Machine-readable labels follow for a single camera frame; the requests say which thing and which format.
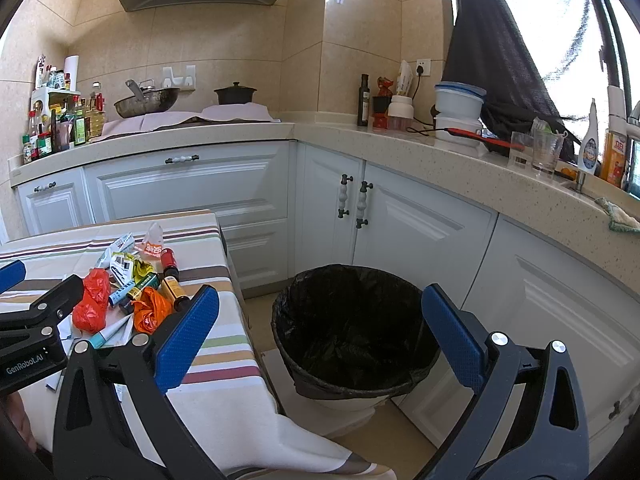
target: wall outlet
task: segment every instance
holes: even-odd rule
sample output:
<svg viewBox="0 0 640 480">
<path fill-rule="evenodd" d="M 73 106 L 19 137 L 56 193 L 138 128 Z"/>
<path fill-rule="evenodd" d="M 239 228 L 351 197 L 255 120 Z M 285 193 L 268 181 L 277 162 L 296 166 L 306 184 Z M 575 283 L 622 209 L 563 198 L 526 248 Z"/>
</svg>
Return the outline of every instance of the wall outlet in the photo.
<svg viewBox="0 0 640 480">
<path fill-rule="evenodd" d="M 422 67 L 422 76 L 431 75 L 431 59 L 419 59 L 415 62 L 415 75 L 418 75 L 418 67 Z"/>
</svg>

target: cloth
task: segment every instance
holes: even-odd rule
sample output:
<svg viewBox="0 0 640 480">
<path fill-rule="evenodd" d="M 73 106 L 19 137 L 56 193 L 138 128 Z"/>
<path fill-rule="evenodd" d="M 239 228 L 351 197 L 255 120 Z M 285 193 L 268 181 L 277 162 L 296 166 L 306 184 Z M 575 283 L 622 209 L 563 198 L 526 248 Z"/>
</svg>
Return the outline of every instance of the cloth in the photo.
<svg viewBox="0 0 640 480">
<path fill-rule="evenodd" d="M 271 117 L 267 107 L 257 103 L 243 105 L 214 105 L 196 112 L 158 112 L 128 119 L 117 119 L 106 123 L 100 137 L 92 142 L 121 137 L 128 134 L 152 132 L 160 128 L 177 126 L 178 124 L 225 124 L 225 123 L 271 123 L 279 122 Z"/>
<path fill-rule="evenodd" d="M 332 473 L 332 478 L 367 474 L 394 480 L 389 468 L 367 462 L 278 414 L 248 337 L 213 213 L 113 222 L 2 246 L 0 266 L 19 258 L 27 268 L 27 279 L 0 295 L 0 311 L 28 308 L 66 276 L 86 275 L 121 234 L 133 232 L 139 242 L 154 221 L 162 225 L 164 244 L 174 250 L 185 292 L 192 296 L 208 283 L 220 297 L 220 314 L 193 365 L 181 386 L 167 393 L 185 426 L 218 468 L 234 480 L 266 474 L 273 477 L 274 470 Z M 51 450 L 58 393 L 48 390 L 45 381 L 24 388 L 20 394 L 36 440 Z M 126 389 L 122 409 L 142 453 L 159 462 Z"/>
<path fill-rule="evenodd" d="M 611 231 L 640 233 L 640 222 L 626 214 L 620 206 L 609 202 L 606 198 L 598 198 L 595 202 L 609 215 L 609 229 Z"/>
</svg>

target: dish soap bottle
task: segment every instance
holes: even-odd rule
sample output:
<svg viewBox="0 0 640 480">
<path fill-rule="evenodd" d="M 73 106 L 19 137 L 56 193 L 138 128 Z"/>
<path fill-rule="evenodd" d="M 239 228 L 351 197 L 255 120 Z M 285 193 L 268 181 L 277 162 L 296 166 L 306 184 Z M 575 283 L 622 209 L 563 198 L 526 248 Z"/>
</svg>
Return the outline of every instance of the dish soap bottle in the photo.
<svg viewBox="0 0 640 480">
<path fill-rule="evenodd" d="M 362 82 L 358 89 L 358 126 L 369 124 L 369 74 L 362 74 Z"/>
<path fill-rule="evenodd" d="M 589 111 L 589 129 L 582 140 L 578 152 L 578 168 L 585 173 L 593 174 L 598 164 L 598 117 L 596 114 L 596 99 L 591 100 Z"/>
</svg>

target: quartz countertop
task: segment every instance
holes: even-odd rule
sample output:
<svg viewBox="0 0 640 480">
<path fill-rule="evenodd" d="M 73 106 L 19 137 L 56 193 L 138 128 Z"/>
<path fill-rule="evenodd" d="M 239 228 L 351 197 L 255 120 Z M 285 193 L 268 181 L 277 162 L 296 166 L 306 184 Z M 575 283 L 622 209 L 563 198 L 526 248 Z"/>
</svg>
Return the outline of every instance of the quartz countertop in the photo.
<svg viewBox="0 0 640 480">
<path fill-rule="evenodd" d="M 299 140 L 418 178 L 494 209 L 573 251 L 640 294 L 640 237 L 612 232 L 593 200 L 507 169 L 492 153 L 462 155 L 433 137 L 377 133 L 348 124 L 254 123 L 190 126 L 105 139 L 10 172 L 12 187 L 57 171 L 156 150 L 257 140 Z"/>
</svg>

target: red plastic bag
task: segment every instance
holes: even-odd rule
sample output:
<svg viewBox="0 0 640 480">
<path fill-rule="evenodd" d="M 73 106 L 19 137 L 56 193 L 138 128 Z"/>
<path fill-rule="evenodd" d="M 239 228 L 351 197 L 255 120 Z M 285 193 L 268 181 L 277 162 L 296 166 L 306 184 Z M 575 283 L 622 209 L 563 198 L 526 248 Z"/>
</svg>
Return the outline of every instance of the red plastic bag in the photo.
<svg viewBox="0 0 640 480">
<path fill-rule="evenodd" d="M 107 325 L 107 305 L 111 293 L 109 273 L 104 269 L 91 269 L 82 283 L 84 296 L 74 307 L 72 319 L 76 328 L 95 334 Z"/>
</svg>

